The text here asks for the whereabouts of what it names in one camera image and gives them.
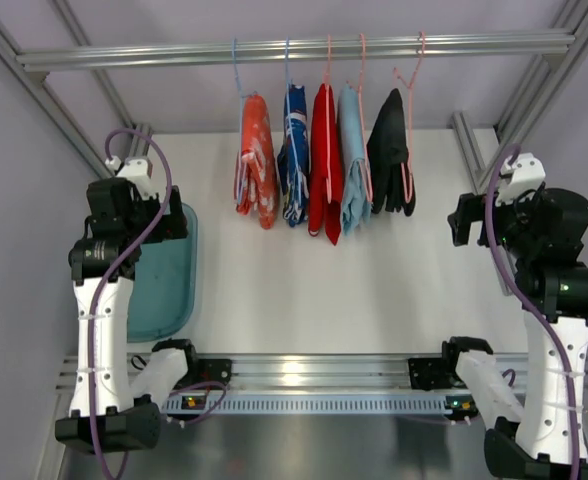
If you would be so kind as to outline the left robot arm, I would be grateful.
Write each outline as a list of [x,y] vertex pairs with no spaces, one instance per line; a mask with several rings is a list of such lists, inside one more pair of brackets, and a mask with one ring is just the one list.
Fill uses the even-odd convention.
[[76,384],[58,442],[88,453],[148,450],[158,443],[161,405],[186,385],[197,364],[187,339],[156,343],[143,371],[128,375],[127,321],[142,244],[182,240],[187,219],[180,193],[147,197],[125,178],[88,186],[90,214],[68,255],[78,308]]

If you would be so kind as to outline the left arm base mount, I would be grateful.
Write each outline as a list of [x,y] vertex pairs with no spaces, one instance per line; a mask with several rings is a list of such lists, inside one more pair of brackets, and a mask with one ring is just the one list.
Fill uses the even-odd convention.
[[233,361],[231,358],[221,356],[199,356],[196,360],[192,383],[218,382],[227,387],[233,373]]

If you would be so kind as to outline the orange white trousers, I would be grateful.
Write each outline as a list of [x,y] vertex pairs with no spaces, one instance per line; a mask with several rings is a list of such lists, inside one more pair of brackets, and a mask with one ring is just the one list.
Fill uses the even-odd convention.
[[267,104],[258,94],[246,97],[242,108],[233,189],[237,213],[256,210],[263,229],[274,226],[279,206],[276,161]]

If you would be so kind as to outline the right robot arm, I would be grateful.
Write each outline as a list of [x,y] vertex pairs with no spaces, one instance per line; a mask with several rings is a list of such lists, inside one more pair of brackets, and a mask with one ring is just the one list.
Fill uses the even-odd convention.
[[485,424],[487,468],[506,479],[588,479],[588,267],[579,259],[588,200],[546,186],[506,202],[497,194],[463,194],[448,217],[454,245],[468,243],[475,222],[482,225],[479,245],[489,248],[525,312],[528,348],[519,402],[487,341],[453,337],[443,345]]

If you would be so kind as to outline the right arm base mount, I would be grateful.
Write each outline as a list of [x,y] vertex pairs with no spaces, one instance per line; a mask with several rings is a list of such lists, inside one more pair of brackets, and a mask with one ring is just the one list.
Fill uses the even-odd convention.
[[464,382],[451,360],[443,357],[412,357],[407,361],[411,387],[415,390],[462,389]]

